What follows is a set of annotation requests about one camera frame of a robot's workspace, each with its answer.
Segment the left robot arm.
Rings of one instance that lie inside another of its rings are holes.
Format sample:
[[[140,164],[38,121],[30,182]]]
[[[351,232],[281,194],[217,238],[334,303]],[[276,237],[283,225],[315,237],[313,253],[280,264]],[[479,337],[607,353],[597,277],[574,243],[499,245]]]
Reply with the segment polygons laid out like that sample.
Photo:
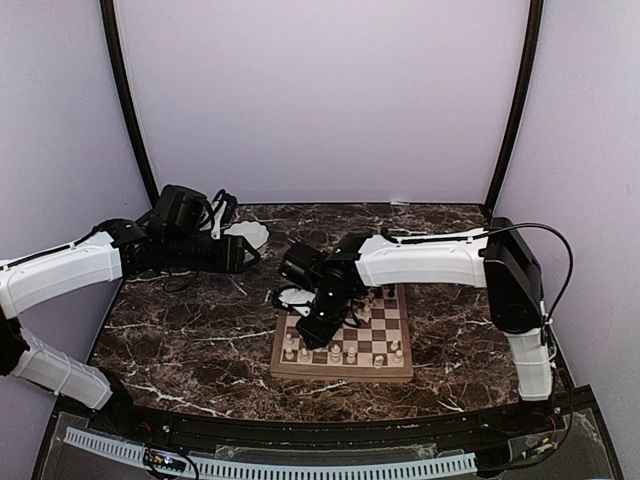
[[[83,237],[1,263],[1,374],[100,411],[120,436],[141,427],[140,412],[111,372],[38,338],[22,314],[92,287],[155,272],[240,274],[261,260],[269,239],[259,221],[235,222],[237,199],[167,185],[136,220],[107,219]]]

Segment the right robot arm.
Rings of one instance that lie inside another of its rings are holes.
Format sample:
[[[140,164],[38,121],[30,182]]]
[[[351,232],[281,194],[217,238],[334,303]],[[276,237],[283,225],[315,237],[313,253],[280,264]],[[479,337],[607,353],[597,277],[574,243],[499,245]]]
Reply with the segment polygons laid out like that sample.
[[[440,235],[344,236],[329,252],[303,243],[285,254],[279,273],[311,294],[296,328],[310,349],[325,347],[351,301],[370,287],[459,284],[487,292],[492,324],[507,338],[522,403],[510,413],[521,434],[549,416],[553,390],[548,328],[554,309],[545,304],[541,266],[521,236],[523,223],[495,217],[488,226]]]

